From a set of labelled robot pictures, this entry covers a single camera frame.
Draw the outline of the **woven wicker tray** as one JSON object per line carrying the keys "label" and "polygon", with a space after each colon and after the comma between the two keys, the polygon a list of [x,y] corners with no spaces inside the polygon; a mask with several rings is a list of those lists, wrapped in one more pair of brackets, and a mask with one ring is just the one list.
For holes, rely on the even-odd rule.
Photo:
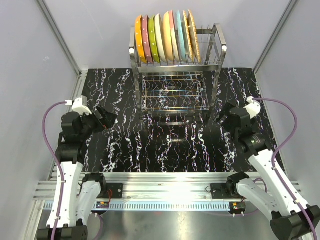
{"label": "woven wicker tray", "polygon": [[182,14],[183,14],[182,31],[184,34],[185,57],[186,57],[186,62],[190,63],[193,60],[192,43],[191,43],[191,38],[189,33],[187,13],[185,10],[183,10]]}
{"label": "woven wicker tray", "polygon": [[187,21],[188,21],[193,58],[196,59],[196,62],[200,64],[201,55],[200,55],[200,48],[199,48],[199,42],[198,42],[197,28],[196,28],[194,16],[190,9],[188,10]]}

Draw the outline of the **pink and cream plate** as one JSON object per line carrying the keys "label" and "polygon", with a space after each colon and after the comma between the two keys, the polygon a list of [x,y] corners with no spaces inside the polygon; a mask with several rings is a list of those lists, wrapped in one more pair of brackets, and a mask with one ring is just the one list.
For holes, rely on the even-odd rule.
{"label": "pink and cream plate", "polygon": [[169,22],[170,22],[170,32],[171,32],[171,41],[172,41],[172,48],[173,48],[173,55],[174,55],[174,61],[180,62],[180,54],[179,54],[179,47],[177,43],[177,37],[176,37],[176,28],[175,28],[175,21],[174,21],[174,14],[173,11],[169,11]]}

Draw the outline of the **yellow-green dotted plate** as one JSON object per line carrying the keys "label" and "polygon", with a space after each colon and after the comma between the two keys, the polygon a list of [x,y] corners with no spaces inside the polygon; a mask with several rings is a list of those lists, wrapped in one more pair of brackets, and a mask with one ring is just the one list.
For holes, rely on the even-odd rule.
{"label": "yellow-green dotted plate", "polygon": [[155,16],[151,16],[148,19],[148,36],[149,36],[149,45],[150,45],[150,50],[151,54],[153,57],[153,61],[156,63],[160,63],[160,56],[158,52],[158,47],[157,47],[157,39],[156,39],[156,33],[155,33]]}

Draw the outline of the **tan plate with bear drawing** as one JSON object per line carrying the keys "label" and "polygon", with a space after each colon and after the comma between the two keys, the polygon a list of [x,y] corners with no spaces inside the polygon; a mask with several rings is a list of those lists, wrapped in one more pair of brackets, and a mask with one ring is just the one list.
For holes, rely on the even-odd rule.
{"label": "tan plate with bear drawing", "polygon": [[163,16],[163,37],[164,37],[164,48],[166,52],[166,57],[168,61],[174,61],[173,54],[173,45],[172,45],[172,37],[171,37],[171,26],[170,26],[170,16],[167,11]]}

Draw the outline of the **pink dotted plate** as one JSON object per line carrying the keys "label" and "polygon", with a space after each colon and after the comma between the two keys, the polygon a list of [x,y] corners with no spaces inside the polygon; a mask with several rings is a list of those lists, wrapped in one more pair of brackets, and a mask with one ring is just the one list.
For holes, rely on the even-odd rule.
{"label": "pink dotted plate", "polygon": [[142,41],[143,41],[143,49],[144,49],[146,61],[148,63],[153,63],[154,61],[153,61],[150,42],[149,42],[148,19],[149,19],[148,15],[145,15],[142,17],[142,21],[141,21]]}

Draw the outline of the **blue and cream plate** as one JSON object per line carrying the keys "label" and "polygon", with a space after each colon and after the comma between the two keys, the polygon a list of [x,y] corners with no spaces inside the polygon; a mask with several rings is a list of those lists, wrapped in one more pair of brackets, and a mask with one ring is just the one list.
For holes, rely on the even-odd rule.
{"label": "blue and cream plate", "polygon": [[176,11],[175,20],[176,20],[177,34],[178,34],[178,41],[179,41],[180,60],[186,63],[187,62],[186,47],[185,47],[184,32],[183,32],[183,26],[182,26],[182,17],[179,10]]}

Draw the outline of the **orange dotted plate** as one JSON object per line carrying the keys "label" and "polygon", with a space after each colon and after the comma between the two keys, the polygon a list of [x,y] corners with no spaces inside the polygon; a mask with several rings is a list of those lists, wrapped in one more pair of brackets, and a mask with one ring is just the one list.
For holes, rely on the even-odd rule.
{"label": "orange dotted plate", "polygon": [[135,42],[136,42],[136,49],[140,60],[143,63],[147,63],[147,59],[145,56],[144,46],[143,46],[143,36],[142,36],[142,16],[139,15],[135,19],[134,25],[134,32],[135,32]]}

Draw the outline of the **cream plate with drawing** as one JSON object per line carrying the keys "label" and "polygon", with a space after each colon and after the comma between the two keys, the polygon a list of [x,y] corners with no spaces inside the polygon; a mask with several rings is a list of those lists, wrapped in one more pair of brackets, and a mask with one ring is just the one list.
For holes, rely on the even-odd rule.
{"label": "cream plate with drawing", "polygon": [[166,56],[166,51],[164,47],[164,42],[163,42],[163,23],[160,14],[158,13],[154,17],[154,28],[155,28],[155,37],[156,37],[156,44],[157,44],[157,49],[158,49],[158,54],[160,57],[160,60],[162,62],[167,62],[167,56]]}

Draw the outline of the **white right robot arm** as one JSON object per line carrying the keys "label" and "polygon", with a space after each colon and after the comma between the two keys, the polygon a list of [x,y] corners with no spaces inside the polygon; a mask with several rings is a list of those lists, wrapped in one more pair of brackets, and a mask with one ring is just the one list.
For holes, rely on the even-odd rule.
{"label": "white right robot arm", "polygon": [[250,100],[244,107],[227,103],[215,121],[231,134],[236,150],[244,155],[260,174],[268,192],[256,186],[244,172],[227,178],[226,192],[233,199],[249,200],[269,220],[279,240],[316,240],[320,208],[310,205],[296,190],[281,166],[269,141],[254,131],[261,105]]}

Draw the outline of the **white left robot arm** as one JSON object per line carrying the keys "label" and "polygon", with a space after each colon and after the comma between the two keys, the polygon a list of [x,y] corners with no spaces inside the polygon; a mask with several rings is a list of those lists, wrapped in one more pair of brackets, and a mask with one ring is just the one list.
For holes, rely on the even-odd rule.
{"label": "white left robot arm", "polygon": [[96,199],[107,195],[102,173],[89,173],[79,183],[87,151],[86,141],[94,134],[114,126],[117,115],[98,107],[100,117],[89,111],[66,113],[61,118],[58,147],[53,152],[58,168],[54,201],[38,240],[86,240],[88,219]]}

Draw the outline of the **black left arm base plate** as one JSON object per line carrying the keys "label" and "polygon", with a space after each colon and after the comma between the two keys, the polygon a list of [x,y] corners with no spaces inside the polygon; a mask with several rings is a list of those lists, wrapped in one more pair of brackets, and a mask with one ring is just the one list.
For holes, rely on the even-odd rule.
{"label": "black left arm base plate", "polygon": [[102,187],[102,192],[98,196],[99,199],[122,199],[123,198],[122,183],[107,182]]}

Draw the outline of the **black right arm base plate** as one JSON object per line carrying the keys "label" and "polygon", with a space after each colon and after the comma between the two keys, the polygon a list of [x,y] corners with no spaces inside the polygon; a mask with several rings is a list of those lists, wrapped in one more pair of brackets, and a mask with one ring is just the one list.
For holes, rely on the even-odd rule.
{"label": "black right arm base plate", "polygon": [[242,197],[229,183],[211,183],[210,193],[212,199],[241,199]]}

